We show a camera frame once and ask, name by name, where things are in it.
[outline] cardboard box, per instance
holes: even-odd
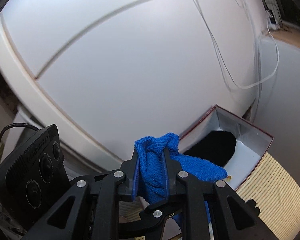
[[[237,139],[234,155],[224,167],[231,176],[227,183],[236,190],[258,165],[273,137],[220,106],[213,106],[179,136],[179,152],[184,153],[213,130],[229,131]]]

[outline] blue towel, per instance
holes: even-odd
[[[166,197],[161,165],[161,154],[165,147],[169,149],[172,160],[180,162],[184,171],[195,175],[200,180],[214,182],[227,177],[227,172],[222,167],[207,160],[180,154],[178,144],[179,136],[174,133],[167,133],[160,138],[147,136],[135,142],[135,148],[140,159],[138,196],[143,197],[150,204]],[[175,220],[180,226],[180,217],[175,218]]]

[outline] black mount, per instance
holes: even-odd
[[[72,187],[41,217],[23,240],[117,240],[145,236],[161,240],[165,222],[183,213],[183,240],[210,239],[208,202],[215,240],[278,240],[258,217],[253,200],[245,203],[224,181],[209,183],[181,172],[179,162],[162,153],[167,198],[140,212],[140,221],[119,224],[119,201],[138,192],[139,158],[106,173],[77,177]]]

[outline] black camera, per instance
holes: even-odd
[[[0,203],[29,229],[70,188],[55,124],[37,131],[0,164]]]

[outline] wooden floor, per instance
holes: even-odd
[[[293,240],[300,231],[300,187],[270,154],[236,192],[257,202],[259,217],[279,240]]]
[[[276,40],[284,41],[300,49],[300,30],[283,26],[278,31],[271,31],[271,34]]]

